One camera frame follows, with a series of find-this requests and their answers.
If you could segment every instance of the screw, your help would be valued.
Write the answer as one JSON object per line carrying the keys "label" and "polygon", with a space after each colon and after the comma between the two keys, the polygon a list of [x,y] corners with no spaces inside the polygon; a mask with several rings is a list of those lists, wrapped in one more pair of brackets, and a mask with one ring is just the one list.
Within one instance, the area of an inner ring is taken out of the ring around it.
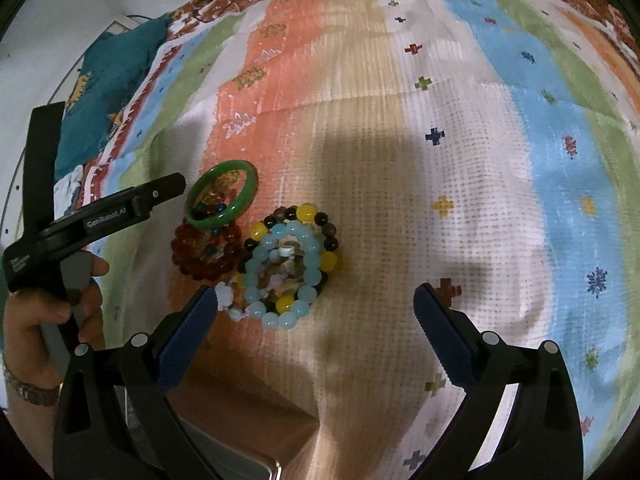
{"label": "screw", "polygon": [[131,338],[131,344],[135,347],[144,346],[147,341],[149,341],[149,338],[143,333],[136,334]]}
{"label": "screw", "polygon": [[76,350],[74,353],[80,357],[86,354],[89,351],[89,345],[87,343],[82,343],[81,345],[76,346]]}
{"label": "screw", "polygon": [[549,352],[550,354],[557,354],[558,353],[558,345],[556,343],[554,343],[553,341],[545,341],[545,343],[543,344],[545,350],[547,352]]}
{"label": "screw", "polygon": [[484,332],[482,334],[482,340],[488,345],[497,345],[500,342],[500,337],[495,332]]}

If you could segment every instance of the green stripe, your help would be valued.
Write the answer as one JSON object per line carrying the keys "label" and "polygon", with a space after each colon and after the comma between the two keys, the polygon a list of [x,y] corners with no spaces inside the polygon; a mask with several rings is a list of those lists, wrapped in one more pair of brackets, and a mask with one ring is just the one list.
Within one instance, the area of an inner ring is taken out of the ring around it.
{"label": "green stripe", "polygon": [[600,463],[622,435],[640,403],[640,178],[626,124],[612,105],[609,92],[590,67],[522,0],[495,0],[509,17],[537,37],[552,53],[576,104],[585,109],[610,183],[618,200],[618,222],[624,251],[628,292],[628,328],[625,354],[618,376],[618,401],[601,443]]}
{"label": "green stripe", "polygon": [[[184,61],[180,74],[166,90],[158,116],[145,135],[145,142],[136,150],[136,160],[122,175],[120,189],[138,186],[173,171],[169,167],[172,143],[166,137],[166,129],[184,113],[190,97],[202,85],[222,53],[223,43],[235,33],[236,24],[241,19],[242,16],[227,16],[221,20]],[[181,199],[175,200],[176,207],[181,208]],[[121,345],[121,338],[127,335],[124,333],[124,316],[119,314],[117,320],[113,316],[116,309],[122,310],[126,302],[125,289],[130,281],[143,231],[142,224],[132,226],[111,235],[104,244],[103,257],[112,263],[111,271],[100,282],[104,295],[104,337],[108,348]],[[130,306],[146,307],[144,304]]]}

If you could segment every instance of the blue gripper pad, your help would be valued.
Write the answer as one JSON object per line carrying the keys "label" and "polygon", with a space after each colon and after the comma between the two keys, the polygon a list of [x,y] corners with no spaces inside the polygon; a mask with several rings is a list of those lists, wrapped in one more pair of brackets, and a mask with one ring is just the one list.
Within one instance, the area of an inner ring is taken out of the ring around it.
{"label": "blue gripper pad", "polygon": [[425,285],[415,289],[414,314],[451,384],[468,392],[476,384],[474,352],[449,318],[455,314],[466,315],[456,311],[447,313],[446,307],[433,297]]}
{"label": "blue gripper pad", "polygon": [[200,296],[192,298],[193,303],[185,308],[180,324],[156,356],[158,376],[156,385],[162,396],[177,388],[198,348],[207,336],[211,324],[218,313],[218,295],[212,287],[199,291]]}

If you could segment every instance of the yellow bead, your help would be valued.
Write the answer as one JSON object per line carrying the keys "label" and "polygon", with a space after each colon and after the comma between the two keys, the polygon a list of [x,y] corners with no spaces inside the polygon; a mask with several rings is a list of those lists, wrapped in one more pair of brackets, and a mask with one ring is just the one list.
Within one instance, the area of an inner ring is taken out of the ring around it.
{"label": "yellow bead", "polygon": [[313,222],[318,208],[313,204],[303,204],[296,209],[296,215],[301,222]]}
{"label": "yellow bead", "polygon": [[278,314],[288,312],[289,307],[291,307],[291,303],[294,301],[296,301],[296,298],[291,294],[286,294],[283,297],[278,298],[278,301],[276,301],[276,310],[278,311]]}
{"label": "yellow bead", "polygon": [[262,222],[256,222],[249,228],[249,232],[251,233],[251,238],[253,238],[256,242],[260,241],[265,234],[269,232],[267,226]]}
{"label": "yellow bead", "polygon": [[320,270],[331,272],[338,264],[338,255],[331,251],[325,251],[320,254]]}

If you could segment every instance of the green jade bangle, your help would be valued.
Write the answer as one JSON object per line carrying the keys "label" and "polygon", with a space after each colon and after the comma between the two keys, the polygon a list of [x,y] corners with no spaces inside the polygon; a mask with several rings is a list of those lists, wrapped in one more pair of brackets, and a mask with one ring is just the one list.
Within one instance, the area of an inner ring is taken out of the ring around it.
{"label": "green jade bangle", "polygon": [[[207,186],[213,184],[225,173],[230,171],[244,171],[246,179],[242,191],[233,200],[231,204],[222,212],[215,216],[210,216],[204,220],[196,220],[191,216],[191,211],[196,206],[196,200]],[[232,220],[237,219],[244,213],[254,201],[255,194],[258,191],[258,171],[255,166],[247,160],[226,160],[211,168],[207,173],[203,174],[193,185],[187,201],[184,203],[184,217],[187,222],[199,231],[211,231],[224,225]]]}

